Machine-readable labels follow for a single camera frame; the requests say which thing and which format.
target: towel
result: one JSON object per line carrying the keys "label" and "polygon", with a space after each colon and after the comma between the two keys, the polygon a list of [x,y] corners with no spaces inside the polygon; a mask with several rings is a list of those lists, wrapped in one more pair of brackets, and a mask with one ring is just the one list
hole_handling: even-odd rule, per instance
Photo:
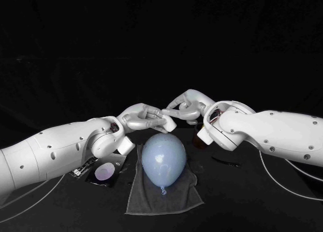
{"label": "towel", "polygon": [[149,179],[142,165],[143,145],[137,146],[136,178],[132,187],[126,214],[165,215],[179,214],[204,204],[195,189],[198,179],[186,163],[176,182],[166,188],[168,194],[162,195],[158,187]]}

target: cable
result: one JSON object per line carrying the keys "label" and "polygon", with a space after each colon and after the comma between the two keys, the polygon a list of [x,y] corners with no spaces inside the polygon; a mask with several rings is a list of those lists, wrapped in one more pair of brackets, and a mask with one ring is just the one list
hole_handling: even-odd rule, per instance
{"label": "cable", "polygon": [[323,181],[322,179],[319,179],[318,177],[312,176],[311,174],[308,174],[287,159],[285,159],[289,164],[305,174],[308,175],[309,177],[312,177],[313,179],[319,180],[319,181]]}
{"label": "cable", "polygon": [[48,192],[48,194],[42,197],[42,199],[28,208],[25,209],[19,214],[16,214],[13,217],[7,218],[6,220],[0,221],[0,223],[6,222],[7,220],[13,219],[15,217],[17,217],[20,214],[23,214],[29,209],[32,209],[35,207],[35,205],[46,198],[46,196],[51,194],[51,192],[54,191],[55,187],[52,188],[52,190]]}
{"label": "cable", "polygon": [[9,206],[13,202],[16,202],[19,199],[22,199],[29,193],[32,193],[42,185],[45,185],[45,183],[49,182],[49,180],[46,180],[36,188],[33,188],[28,193],[25,193],[22,196],[19,196],[15,200],[12,200],[7,204],[4,204],[3,206],[0,206],[0,210]]}
{"label": "cable", "polygon": [[267,170],[267,168],[266,168],[263,156],[261,156],[261,162],[263,162],[263,165],[264,165],[264,169],[266,169],[267,174],[270,175],[272,179],[276,181],[276,183],[280,185],[280,187],[282,187],[283,189],[286,189],[289,192],[292,192],[293,194],[296,194],[296,195],[300,196],[300,197],[305,197],[305,198],[312,199],[312,200],[323,201],[323,199],[303,196],[303,195],[298,194],[296,192],[293,192],[292,190],[289,190],[289,189],[277,182],[277,180],[273,178],[272,173],[269,172],[269,170]]}

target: black background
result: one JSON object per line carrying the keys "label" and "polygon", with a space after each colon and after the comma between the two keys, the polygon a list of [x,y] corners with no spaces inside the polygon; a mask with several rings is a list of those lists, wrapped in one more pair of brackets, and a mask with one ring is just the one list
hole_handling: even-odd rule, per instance
{"label": "black background", "polygon": [[0,1],[0,149],[189,88],[323,117],[323,1]]}

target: robotic hand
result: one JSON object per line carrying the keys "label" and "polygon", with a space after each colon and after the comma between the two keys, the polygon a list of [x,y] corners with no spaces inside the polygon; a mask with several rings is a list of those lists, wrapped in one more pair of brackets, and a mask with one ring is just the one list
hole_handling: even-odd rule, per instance
{"label": "robotic hand", "polygon": [[127,133],[153,128],[163,133],[176,128],[171,116],[143,103],[130,106],[119,117],[93,118],[52,127],[0,150],[0,196],[81,167],[95,156],[116,150],[127,155],[134,148]]}
{"label": "robotic hand", "polygon": [[323,167],[323,118],[273,110],[256,113],[238,101],[214,102],[192,89],[162,113],[188,120],[189,124],[202,115],[198,136],[208,145],[215,141],[234,151],[248,141],[263,153]]}

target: balloon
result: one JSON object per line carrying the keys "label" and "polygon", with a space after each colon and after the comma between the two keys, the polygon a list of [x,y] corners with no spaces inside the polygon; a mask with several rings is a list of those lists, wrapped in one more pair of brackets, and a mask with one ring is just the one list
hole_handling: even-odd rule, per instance
{"label": "balloon", "polygon": [[175,135],[159,133],[152,136],[143,146],[142,164],[147,177],[165,195],[165,188],[178,180],[186,164],[186,150]]}

